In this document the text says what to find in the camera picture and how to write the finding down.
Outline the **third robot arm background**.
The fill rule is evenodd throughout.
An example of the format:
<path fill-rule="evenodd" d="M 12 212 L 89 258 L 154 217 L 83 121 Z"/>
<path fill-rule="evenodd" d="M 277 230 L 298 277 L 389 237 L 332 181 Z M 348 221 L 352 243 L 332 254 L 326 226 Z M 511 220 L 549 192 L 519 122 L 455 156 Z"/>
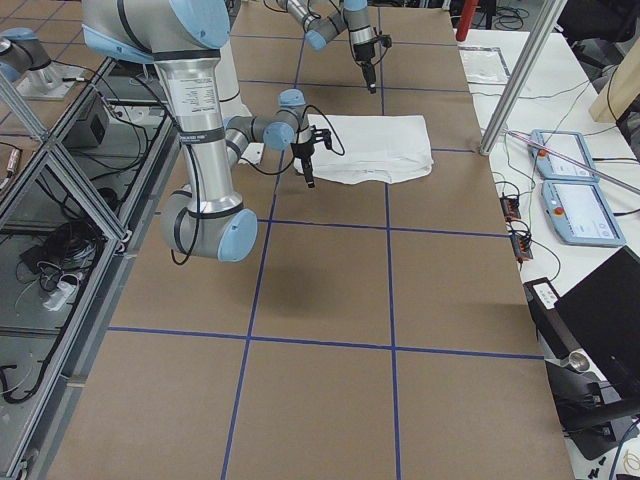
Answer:
<path fill-rule="evenodd" d="M 24 98 L 64 99 L 74 80 L 64 82 L 63 72 L 32 29 L 15 27 L 1 32 L 1 73 L 12 83 L 25 76 L 17 86 Z"/>

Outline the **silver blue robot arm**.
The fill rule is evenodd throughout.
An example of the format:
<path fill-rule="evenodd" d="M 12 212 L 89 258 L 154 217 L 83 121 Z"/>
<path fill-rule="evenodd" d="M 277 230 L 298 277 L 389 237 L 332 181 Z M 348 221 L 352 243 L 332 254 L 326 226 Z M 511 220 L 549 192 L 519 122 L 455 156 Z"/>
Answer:
<path fill-rule="evenodd" d="M 85 1 L 82 8 L 86 44 L 153 65 L 177 123 L 189 185 L 171 194 L 161 215 L 165 242 L 187 257 L 245 259 L 258 220 L 235 191 L 232 169 L 253 142 L 313 151 L 303 93 L 282 92 L 273 117 L 223 118 L 215 69 L 231 27 L 222 1 Z"/>
<path fill-rule="evenodd" d="M 371 94 L 377 91 L 376 44 L 383 42 L 385 36 L 372 26 L 367 1 L 330 1 L 334 11 L 327 16 L 316 12 L 309 1 L 276 1 L 276 7 L 266 1 L 263 4 L 276 13 L 292 16 L 302 28 L 304 39 L 316 51 L 347 32 L 352 59 L 362 71 L 367 90 Z"/>

